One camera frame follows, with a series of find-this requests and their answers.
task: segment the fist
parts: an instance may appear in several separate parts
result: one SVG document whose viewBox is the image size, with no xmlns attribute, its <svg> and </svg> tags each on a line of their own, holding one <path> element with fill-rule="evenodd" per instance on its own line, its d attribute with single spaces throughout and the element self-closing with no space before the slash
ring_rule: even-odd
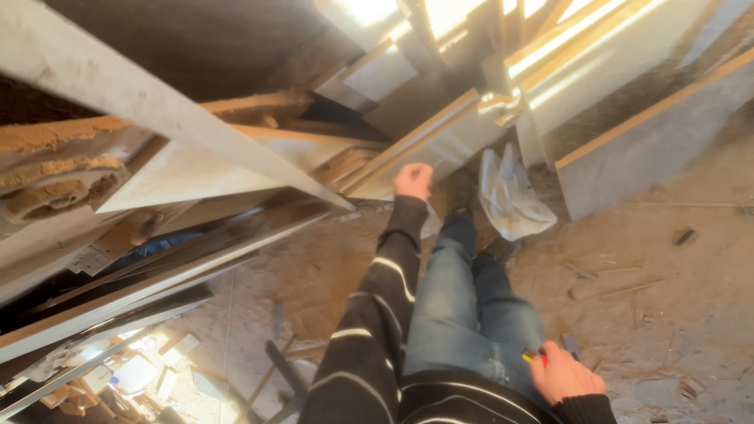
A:
<svg viewBox="0 0 754 424">
<path fill-rule="evenodd" d="M 429 199 L 429 185 L 432 182 L 432 167 L 426 164 L 408 164 L 403 167 L 393 181 L 393 194 L 414 196 L 423 201 Z"/>
<path fill-rule="evenodd" d="M 540 348 L 540 353 L 547 356 L 547 366 L 544 366 L 541 357 L 535 358 L 532 362 L 532 377 L 537 391 L 551 407 L 563 398 L 607 393 L 605 382 L 599 376 L 555 343 L 546 342 Z"/>
</svg>

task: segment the white plastic bag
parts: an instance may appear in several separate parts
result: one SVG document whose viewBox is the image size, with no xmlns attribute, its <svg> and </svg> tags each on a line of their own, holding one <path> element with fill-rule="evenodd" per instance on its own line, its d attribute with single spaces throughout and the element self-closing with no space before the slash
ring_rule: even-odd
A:
<svg viewBox="0 0 754 424">
<path fill-rule="evenodd" d="M 553 211 L 537 198 L 510 143 L 502 160 L 492 149 L 482 154 L 479 198 L 489 222 L 510 241 L 543 232 L 558 222 Z"/>
</svg>

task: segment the blue jeans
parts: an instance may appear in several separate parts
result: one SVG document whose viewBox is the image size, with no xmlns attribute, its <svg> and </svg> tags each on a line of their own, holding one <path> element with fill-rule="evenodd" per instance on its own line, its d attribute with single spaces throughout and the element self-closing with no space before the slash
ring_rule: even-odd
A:
<svg viewBox="0 0 754 424">
<path fill-rule="evenodd" d="M 545 342 L 539 312 L 513 294 L 503 266 L 472 261 L 477 230 L 471 219 L 446 218 L 416 291 L 403 375 L 460 370 L 515 389 L 551 413 L 521 351 Z"/>
</svg>

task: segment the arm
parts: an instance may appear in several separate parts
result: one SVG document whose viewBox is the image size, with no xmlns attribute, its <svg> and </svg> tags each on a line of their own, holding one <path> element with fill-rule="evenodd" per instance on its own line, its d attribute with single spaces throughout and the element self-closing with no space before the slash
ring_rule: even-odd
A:
<svg viewBox="0 0 754 424">
<path fill-rule="evenodd" d="M 615 424 L 607 387 L 599 376 L 553 342 L 541 347 L 547 356 L 532 362 L 534 385 L 563 424 Z"/>
<path fill-rule="evenodd" d="M 397 420 L 403 350 L 420 266 L 419 235 L 432 177 L 407 165 L 377 255 L 346 304 L 311 386 L 299 423 Z"/>
</svg>

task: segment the foot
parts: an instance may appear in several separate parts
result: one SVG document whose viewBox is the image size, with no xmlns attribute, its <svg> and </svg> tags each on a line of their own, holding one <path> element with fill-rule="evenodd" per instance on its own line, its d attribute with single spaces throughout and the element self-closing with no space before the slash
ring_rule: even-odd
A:
<svg viewBox="0 0 754 424">
<path fill-rule="evenodd" d="M 477 179 L 466 168 L 448 177 L 448 215 L 471 216 L 477 195 Z"/>
<path fill-rule="evenodd" d="M 487 247 L 485 247 L 477 257 L 491 257 L 496 262 L 506 263 L 523 245 L 521 240 L 508 241 L 502 238 L 500 235 L 492 240 Z"/>
</svg>

